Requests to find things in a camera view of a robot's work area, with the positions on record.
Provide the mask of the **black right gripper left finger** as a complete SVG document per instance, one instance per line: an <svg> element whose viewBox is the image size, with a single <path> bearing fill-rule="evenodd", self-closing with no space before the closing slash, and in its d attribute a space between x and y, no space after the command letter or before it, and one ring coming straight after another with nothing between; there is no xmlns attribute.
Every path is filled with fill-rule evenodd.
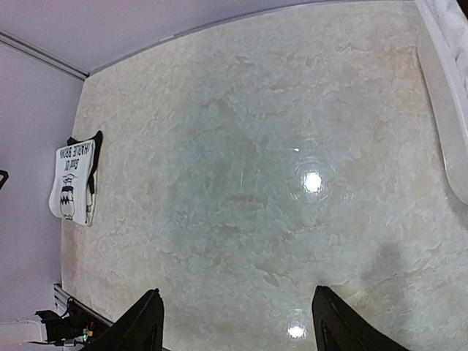
<svg viewBox="0 0 468 351"><path fill-rule="evenodd" d="M109 329L82 350L162 351L164 312L159 290L148 290Z"/></svg>

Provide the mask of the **white plastic laundry basket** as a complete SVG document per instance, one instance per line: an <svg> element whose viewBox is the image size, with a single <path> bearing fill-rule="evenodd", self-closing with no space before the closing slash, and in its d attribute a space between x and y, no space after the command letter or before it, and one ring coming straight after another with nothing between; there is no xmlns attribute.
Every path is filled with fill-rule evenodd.
<svg viewBox="0 0 468 351"><path fill-rule="evenodd" d="M467 17L457 1L416 1L417 53L448 183L467 203Z"/></svg>

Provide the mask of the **white and green t-shirt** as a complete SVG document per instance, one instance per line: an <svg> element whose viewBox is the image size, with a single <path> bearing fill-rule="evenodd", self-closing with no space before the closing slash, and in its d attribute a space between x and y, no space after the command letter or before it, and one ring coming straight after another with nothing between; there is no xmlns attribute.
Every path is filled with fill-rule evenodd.
<svg viewBox="0 0 468 351"><path fill-rule="evenodd" d="M56 151L55 174L48 205L52 215L82 226L91 225L97 193L97 168L103 134L88 140L69 138Z"/></svg>

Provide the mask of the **left aluminium frame post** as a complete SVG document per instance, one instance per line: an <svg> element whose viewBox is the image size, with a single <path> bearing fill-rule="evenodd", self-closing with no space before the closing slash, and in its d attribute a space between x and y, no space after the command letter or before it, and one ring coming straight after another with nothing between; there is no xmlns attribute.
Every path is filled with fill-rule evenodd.
<svg viewBox="0 0 468 351"><path fill-rule="evenodd" d="M84 81L90 76L85 70L5 31L1 31L1 44L75 79Z"/></svg>

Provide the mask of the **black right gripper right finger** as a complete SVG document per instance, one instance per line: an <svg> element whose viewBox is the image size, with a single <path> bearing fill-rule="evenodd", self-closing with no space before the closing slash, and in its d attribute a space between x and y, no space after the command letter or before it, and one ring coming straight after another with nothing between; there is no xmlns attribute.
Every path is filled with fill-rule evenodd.
<svg viewBox="0 0 468 351"><path fill-rule="evenodd" d="M373 328L329 287L316 287L312 316L318 350L407 350Z"/></svg>

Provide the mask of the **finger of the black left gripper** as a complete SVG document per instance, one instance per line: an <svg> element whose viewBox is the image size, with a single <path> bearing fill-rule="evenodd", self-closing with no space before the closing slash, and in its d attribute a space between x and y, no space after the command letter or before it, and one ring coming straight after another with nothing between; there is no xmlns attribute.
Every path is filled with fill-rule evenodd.
<svg viewBox="0 0 468 351"><path fill-rule="evenodd" d="M0 170L0 186L3 186L9 178L9 173L6 170Z"/></svg>

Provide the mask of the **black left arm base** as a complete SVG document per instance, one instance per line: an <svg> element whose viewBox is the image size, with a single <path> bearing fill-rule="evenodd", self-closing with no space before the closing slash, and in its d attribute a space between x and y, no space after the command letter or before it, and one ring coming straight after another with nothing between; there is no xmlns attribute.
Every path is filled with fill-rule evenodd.
<svg viewBox="0 0 468 351"><path fill-rule="evenodd" d="M56 347L86 346L109 329L77 312L70 312L62 317L51 310L39 310L34 315L45 326L45 341L39 341L39 344L52 344Z"/></svg>

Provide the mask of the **aluminium front rail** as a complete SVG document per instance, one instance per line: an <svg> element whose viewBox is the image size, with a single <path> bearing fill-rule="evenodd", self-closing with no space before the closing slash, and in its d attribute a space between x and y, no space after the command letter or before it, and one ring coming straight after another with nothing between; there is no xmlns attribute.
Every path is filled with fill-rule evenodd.
<svg viewBox="0 0 468 351"><path fill-rule="evenodd" d="M98 322L100 325L103 325L106 328L109 328L113 325L112 321L95 312L93 309L66 292L62 288L61 283L56 283L53 285L53 297L56 313L62 317L69 315L70 312L77 312L86 315L87 318L94 322Z"/></svg>

